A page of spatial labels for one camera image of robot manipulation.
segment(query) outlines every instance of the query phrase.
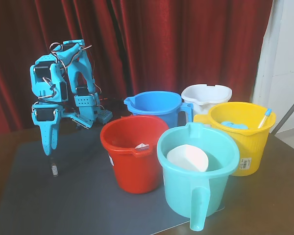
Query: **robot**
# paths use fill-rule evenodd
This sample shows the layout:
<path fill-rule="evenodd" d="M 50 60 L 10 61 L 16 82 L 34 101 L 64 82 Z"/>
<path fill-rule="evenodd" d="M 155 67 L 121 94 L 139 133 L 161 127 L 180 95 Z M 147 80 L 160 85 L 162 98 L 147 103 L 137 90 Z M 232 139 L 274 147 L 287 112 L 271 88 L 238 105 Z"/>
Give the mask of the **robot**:
<path fill-rule="evenodd" d="M 59 123 L 62 118 L 71 118 L 79 127 L 89 129 L 98 120 L 106 124 L 112 113 L 102 110 L 96 92 L 97 85 L 93 77 L 93 70 L 87 57 L 84 40 L 65 41 L 56 46 L 51 54 L 43 55 L 30 67 L 30 78 L 33 93 L 38 102 L 32 105 L 31 116 L 35 125 L 40 127 L 42 144 L 48 156 L 56 149 L 58 143 Z M 81 73 L 87 85 L 78 84 Z M 67 74 L 71 91 L 74 94 L 78 111 L 68 108 L 64 102 L 68 101 L 68 84 L 64 80 Z"/>

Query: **yellow bucket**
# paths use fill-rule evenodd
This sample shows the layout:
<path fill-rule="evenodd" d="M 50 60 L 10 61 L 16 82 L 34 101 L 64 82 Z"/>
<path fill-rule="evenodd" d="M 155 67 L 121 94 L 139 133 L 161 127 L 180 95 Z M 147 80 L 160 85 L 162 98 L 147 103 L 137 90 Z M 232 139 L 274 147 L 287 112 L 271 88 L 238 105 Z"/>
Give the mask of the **yellow bucket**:
<path fill-rule="evenodd" d="M 275 123 L 276 115 L 271 112 L 263 127 L 258 129 L 266 111 L 267 108 L 256 104 L 227 102 L 212 107 L 208 114 L 195 115 L 194 122 L 210 124 L 212 128 L 220 129 L 234 139 L 240 150 L 240 164 L 232 175 L 246 176 L 258 170 L 269 130 Z M 245 124 L 248 130 L 221 125 L 223 121 Z"/>

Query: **metal stand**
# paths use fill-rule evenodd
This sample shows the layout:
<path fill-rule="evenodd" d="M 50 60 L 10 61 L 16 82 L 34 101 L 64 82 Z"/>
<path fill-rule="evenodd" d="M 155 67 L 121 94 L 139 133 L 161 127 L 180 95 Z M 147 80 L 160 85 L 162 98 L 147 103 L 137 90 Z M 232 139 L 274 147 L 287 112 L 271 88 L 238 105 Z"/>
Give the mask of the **metal stand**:
<path fill-rule="evenodd" d="M 271 132 L 271 134 L 276 134 L 280 128 L 283 126 L 283 124 L 289 119 L 289 117 L 294 112 L 294 104 L 293 106 L 288 110 L 288 112 L 284 115 L 284 117 L 281 119 L 281 121 L 277 124 L 277 126 L 274 128 L 274 130 Z"/>

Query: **red bucket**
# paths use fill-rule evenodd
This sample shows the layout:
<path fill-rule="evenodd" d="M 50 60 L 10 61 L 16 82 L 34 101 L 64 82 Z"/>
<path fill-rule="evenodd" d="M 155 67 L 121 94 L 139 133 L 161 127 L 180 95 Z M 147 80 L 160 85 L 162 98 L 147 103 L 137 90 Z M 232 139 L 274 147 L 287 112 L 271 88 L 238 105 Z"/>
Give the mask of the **red bucket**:
<path fill-rule="evenodd" d="M 100 140 L 108 151 L 117 182 L 124 191 L 145 193 L 162 181 L 162 169 L 157 159 L 157 142 L 168 125 L 155 116 L 129 116 L 106 124 Z M 137 150 L 139 144 L 149 144 Z"/>

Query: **pen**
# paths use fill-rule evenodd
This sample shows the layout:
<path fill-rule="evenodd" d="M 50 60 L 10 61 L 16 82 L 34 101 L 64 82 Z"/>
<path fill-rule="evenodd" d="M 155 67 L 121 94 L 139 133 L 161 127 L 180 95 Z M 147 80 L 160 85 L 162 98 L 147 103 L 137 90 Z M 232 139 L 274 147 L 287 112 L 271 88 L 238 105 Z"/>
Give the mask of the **pen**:
<path fill-rule="evenodd" d="M 264 118 L 261 120 L 261 123 L 260 123 L 259 126 L 258 126 L 258 129 L 263 127 L 265 121 L 266 121 L 267 118 L 270 116 L 271 111 L 272 111 L 271 109 L 267 109 Z"/>

